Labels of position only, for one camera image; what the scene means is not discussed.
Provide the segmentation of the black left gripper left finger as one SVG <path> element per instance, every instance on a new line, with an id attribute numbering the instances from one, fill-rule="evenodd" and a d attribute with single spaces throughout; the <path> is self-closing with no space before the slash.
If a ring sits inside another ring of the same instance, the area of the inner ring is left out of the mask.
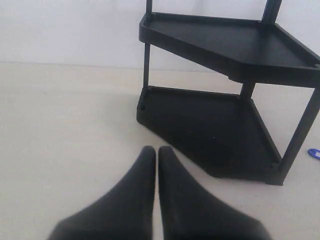
<path id="1" fill-rule="evenodd" d="M 156 152 L 142 148 L 126 175 L 104 196 L 80 212 L 60 221 L 50 240 L 150 240 Z"/>

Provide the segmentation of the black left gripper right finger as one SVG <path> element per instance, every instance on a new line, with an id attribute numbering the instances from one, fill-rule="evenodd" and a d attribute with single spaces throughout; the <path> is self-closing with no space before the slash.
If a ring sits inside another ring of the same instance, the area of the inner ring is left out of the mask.
<path id="1" fill-rule="evenodd" d="M 173 149 L 158 150 L 158 192 L 166 240 L 268 240 L 269 232 L 208 192 L 186 170 Z"/>

